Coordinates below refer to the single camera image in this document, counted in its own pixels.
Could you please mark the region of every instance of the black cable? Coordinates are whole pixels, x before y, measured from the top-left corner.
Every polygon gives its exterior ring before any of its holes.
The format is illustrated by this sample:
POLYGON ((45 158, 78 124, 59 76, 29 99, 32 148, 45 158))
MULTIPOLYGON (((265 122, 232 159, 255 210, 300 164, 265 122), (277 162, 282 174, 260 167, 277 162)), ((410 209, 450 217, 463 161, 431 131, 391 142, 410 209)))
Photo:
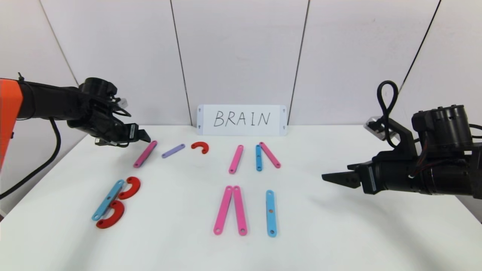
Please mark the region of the black cable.
POLYGON ((49 120, 50 120, 50 124, 52 125, 52 128, 54 130, 55 138, 57 139, 57 144, 55 146, 54 153, 45 163, 43 163, 41 166, 39 166, 36 170, 32 171, 29 175, 27 175, 25 178, 23 178, 21 181, 19 181, 16 185, 12 186, 12 188, 8 189, 3 194, 0 194, 0 200, 5 198, 6 196, 12 194, 15 190, 19 189, 22 185, 27 183, 33 176, 35 176, 37 173, 39 173, 44 168, 46 168, 48 165, 50 165, 50 163, 52 163, 55 160, 55 158, 57 157, 57 155, 60 151, 60 144, 61 144, 60 132, 59 132, 59 129, 57 128, 57 125, 55 124, 55 120, 53 118, 49 118, 49 120))
POLYGON ((389 118, 390 113, 391 113, 393 107, 395 106, 395 103, 397 102, 397 98, 398 98, 398 87, 395 84, 395 82, 390 81, 390 80, 383 81, 378 86, 378 88, 376 90, 376 98, 378 99, 378 103, 380 104, 380 107, 382 108, 382 112, 383 112, 383 115, 379 119, 379 121, 381 120, 383 122, 383 125, 385 126, 385 138, 387 139, 388 144, 390 144, 390 146, 392 146, 392 148, 395 148, 397 145, 395 145, 391 141, 390 132, 388 131, 388 118, 389 118), (385 102, 383 101, 383 96, 382 96, 382 88, 385 85, 390 85, 393 89, 393 98, 392 98, 392 101, 390 102, 390 105, 388 106, 388 108, 385 105, 385 102))
MULTIPOLYGON (((477 124, 469 124, 469 127, 482 130, 482 126, 477 124)), ((482 138, 482 135, 473 135, 472 138, 482 138)))
POLYGON ((30 117, 28 118, 18 120, 18 121, 25 121, 25 120, 31 119, 35 115, 35 112, 37 111, 37 107, 35 105, 35 95, 34 95, 35 92, 33 91, 30 84, 27 81, 25 81, 25 78, 22 76, 22 74, 20 74, 20 72, 18 73, 18 82, 27 85, 28 89, 30 90, 30 96, 32 97, 32 105, 33 105, 32 115, 30 115, 30 117))

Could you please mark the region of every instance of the tabletop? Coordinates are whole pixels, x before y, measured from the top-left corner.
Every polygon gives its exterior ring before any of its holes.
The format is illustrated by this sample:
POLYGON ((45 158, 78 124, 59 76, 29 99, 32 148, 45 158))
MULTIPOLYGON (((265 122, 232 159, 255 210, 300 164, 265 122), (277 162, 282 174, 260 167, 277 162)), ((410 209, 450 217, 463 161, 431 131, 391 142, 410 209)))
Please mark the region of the tabletop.
POLYGON ((480 270, 482 226, 454 196, 366 195, 321 179, 390 149, 362 126, 290 126, 284 137, 199 136, 191 126, 141 126, 147 143, 98 147, 85 137, 0 224, 0 269, 77 270, 480 270), (191 149, 196 141, 209 152, 191 149), (255 145, 266 156, 256 170, 255 145), (173 147, 186 148, 165 159, 173 147), (228 173, 236 147, 244 152, 228 173), (114 183, 141 180, 125 212, 99 229, 92 215, 114 183), (233 201, 213 233, 227 185, 241 188, 248 233, 233 201), (265 194, 275 192, 278 235, 267 234, 265 194))

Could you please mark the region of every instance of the panel seam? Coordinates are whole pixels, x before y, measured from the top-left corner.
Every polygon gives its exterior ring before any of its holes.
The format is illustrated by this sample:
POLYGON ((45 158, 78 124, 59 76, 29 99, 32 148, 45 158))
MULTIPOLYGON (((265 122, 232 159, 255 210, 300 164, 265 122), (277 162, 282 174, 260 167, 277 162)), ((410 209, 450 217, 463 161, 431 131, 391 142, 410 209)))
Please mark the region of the panel seam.
POLYGON ((40 3, 40 7, 42 8, 43 14, 45 15, 45 18, 47 19, 47 22, 49 23, 50 31, 52 31, 52 34, 54 35, 55 42, 57 43, 57 46, 59 47, 60 52, 62 53, 62 57, 64 58, 65 63, 67 64, 68 70, 70 71, 70 74, 74 78, 74 81, 75 81, 77 87, 79 87, 79 82, 77 81, 77 78, 75 78, 74 72, 72 71, 72 68, 70 67, 70 64, 68 63, 67 58, 65 57, 64 50, 62 50, 62 47, 60 46, 60 43, 59 43, 59 40, 57 38, 57 35, 55 34, 54 28, 52 27, 52 24, 50 23, 49 17, 47 16, 47 13, 45 12, 45 9, 42 5, 42 1, 39 0, 39 3, 40 3))
POLYGON ((305 39, 306 22, 308 21, 308 12, 309 12, 310 1, 311 0, 308 0, 308 4, 307 4, 307 7, 306 7, 305 24, 303 25, 303 34, 301 35, 300 51, 299 51, 299 54, 298 54, 298 63, 296 64, 295 82, 293 84, 293 92, 291 94, 290 110, 288 111, 288 121, 286 123, 287 125, 290 124, 291 109, 293 108, 293 99, 295 97, 296 79, 298 78, 298 70, 299 70, 299 67, 300 67, 301 51, 303 49, 303 40, 305 39))
POLYGON ((179 62, 181 62, 181 71, 182 71, 182 79, 183 79, 183 82, 184 82, 184 91, 186 92, 187 109, 189 110, 189 119, 191 120, 191 126, 192 126, 191 106, 189 105, 189 96, 187 94, 186 78, 184 76, 184 66, 182 65, 181 47, 179 46, 179 38, 177 36, 177 27, 176 27, 176 20, 174 18, 173 0, 170 0, 170 2, 171 2, 171 12, 173 13, 174 32, 176 33, 177 50, 179 52, 179 62))

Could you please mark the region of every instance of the purple bar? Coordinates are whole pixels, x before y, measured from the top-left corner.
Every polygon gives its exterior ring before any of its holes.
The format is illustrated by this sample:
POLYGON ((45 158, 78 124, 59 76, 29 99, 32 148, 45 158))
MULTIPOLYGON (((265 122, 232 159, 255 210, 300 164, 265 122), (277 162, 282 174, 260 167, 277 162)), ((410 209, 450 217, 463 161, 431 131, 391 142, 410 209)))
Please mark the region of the purple bar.
POLYGON ((186 146, 186 145, 181 144, 181 145, 179 145, 179 146, 177 146, 177 147, 174 147, 174 149, 168 150, 167 152, 163 153, 163 154, 162 154, 162 157, 163 157, 163 158, 169 157, 169 156, 173 155, 174 153, 176 153, 176 152, 184 149, 185 146, 186 146))

